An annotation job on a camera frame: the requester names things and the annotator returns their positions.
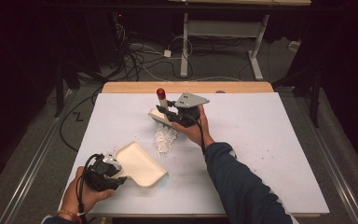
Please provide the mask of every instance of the dark sleeve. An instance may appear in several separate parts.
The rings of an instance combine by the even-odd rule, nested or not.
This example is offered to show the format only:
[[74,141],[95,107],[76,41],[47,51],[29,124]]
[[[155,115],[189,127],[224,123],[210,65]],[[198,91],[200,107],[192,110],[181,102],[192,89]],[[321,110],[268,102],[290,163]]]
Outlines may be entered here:
[[43,224],[77,224],[77,222],[66,220],[62,217],[49,217],[43,222]]
[[278,196],[229,153],[231,145],[213,143],[206,148],[208,173],[231,224],[292,223]]

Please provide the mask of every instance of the white tabletop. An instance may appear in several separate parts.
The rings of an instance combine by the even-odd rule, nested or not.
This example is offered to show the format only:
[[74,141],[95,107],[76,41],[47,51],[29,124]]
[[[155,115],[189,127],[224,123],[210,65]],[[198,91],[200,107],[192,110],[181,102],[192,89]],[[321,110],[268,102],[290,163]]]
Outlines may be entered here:
[[[289,212],[329,212],[278,93],[198,95],[211,101],[204,108],[214,140],[230,143],[238,160],[272,188]],[[168,100],[179,96],[167,93]],[[101,93],[68,184],[92,154],[114,152],[135,141],[168,174],[150,189],[128,179],[114,197],[97,203],[92,216],[224,215],[197,145],[180,133],[171,154],[158,157],[154,137],[158,124],[147,116],[156,104],[155,93]]]

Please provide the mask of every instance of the white table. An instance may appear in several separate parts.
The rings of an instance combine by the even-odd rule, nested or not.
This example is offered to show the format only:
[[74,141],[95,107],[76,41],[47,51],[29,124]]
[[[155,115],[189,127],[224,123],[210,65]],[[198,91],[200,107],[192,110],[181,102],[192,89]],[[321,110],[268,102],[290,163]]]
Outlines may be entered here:
[[[216,3],[216,4],[243,4],[243,5],[267,5],[267,6],[309,6],[310,0],[186,0],[191,3]],[[183,53],[181,61],[181,77],[187,77],[188,66],[188,36],[189,35],[211,35],[211,36],[233,36],[233,37],[255,37],[255,47],[248,50],[250,64],[254,71],[256,80],[263,80],[260,66],[257,62],[257,53],[267,28],[269,15],[264,15],[261,22],[242,21],[195,21],[188,19],[188,13],[184,17],[183,31]]]
[[[189,88],[196,92],[194,85],[198,84],[204,89],[205,85],[208,85],[191,83]],[[127,89],[129,86],[132,86],[134,91],[138,90],[136,86],[145,86],[140,88],[141,90],[156,90],[166,86],[168,100],[177,100],[180,93],[167,91],[173,88],[173,85],[174,83],[157,82],[123,83],[125,88],[122,90],[131,91]],[[225,89],[225,83],[222,83],[219,89],[218,84],[211,85],[216,90]],[[120,83],[114,83],[114,86],[119,87]],[[115,87],[104,88],[103,92],[109,90],[115,91]],[[229,142],[237,151],[239,161],[247,164],[280,196],[289,212],[294,216],[313,216],[329,212],[278,93],[198,95],[211,100],[204,107],[215,140]],[[158,98],[155,93],[100,94],[68,184],[74,178],[76,168],[84,165],[92,154],[112,152],[135,141],[164,167],[168,174],[150,189],[140,188],[128,179],[117,189],[114,197],[99,202],[89,212],[90,216],[224,216],[225,212],[208,176],[198,146],[179,134],[172,153],[161,159],[158,157],[154,138],[158,124],[147,116],[156,104]]]

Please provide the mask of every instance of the dark background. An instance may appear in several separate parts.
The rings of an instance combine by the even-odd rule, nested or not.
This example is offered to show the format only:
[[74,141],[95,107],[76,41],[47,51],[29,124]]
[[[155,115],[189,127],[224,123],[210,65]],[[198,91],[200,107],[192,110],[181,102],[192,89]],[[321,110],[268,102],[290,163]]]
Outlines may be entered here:
[[[358,1],[312,1],[312,5],[343,6],[344,13],[339,16],[297,15],[295,20],[284,14],[271,15],[265,39],[268,42],[282,37],[302,39],[287,76],[317,64],[322,75],[321,85],[358,153]],[[105,16],[82,12],[65,15],[63,20],[58,11],[42,10],[36,1],[0,0],[0,172],[26,132],[28,123],[46,103],[55,84],[58,62],[70,58],[99,72],[99,49],[115,47],[109,41],[98,42],[107,43],[108,48],[95,45],[90,39],[90,31],[98,31],[102,24],[109,28]],[[145,37],[159,36],[164,44],[183,29],[181,14],[127,12],[124,16],[123,24],[129,29]],[[80,55],[77,48],[87,53]],[[68,68],[65,71],[65,80],[76,88],[76,70]],[[300,77],[290,85],[304,85],[304,82]]]

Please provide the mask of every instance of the cream plastic tray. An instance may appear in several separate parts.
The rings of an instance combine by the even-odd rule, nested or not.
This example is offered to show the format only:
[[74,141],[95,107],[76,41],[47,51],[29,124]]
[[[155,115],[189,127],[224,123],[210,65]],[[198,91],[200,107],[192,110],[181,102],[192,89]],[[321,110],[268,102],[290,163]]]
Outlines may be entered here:
[[144,188],[150,188],[168,172],[153,160],[136,142],[131,142],[116,152],[122,170],[113,176],[126,176]]

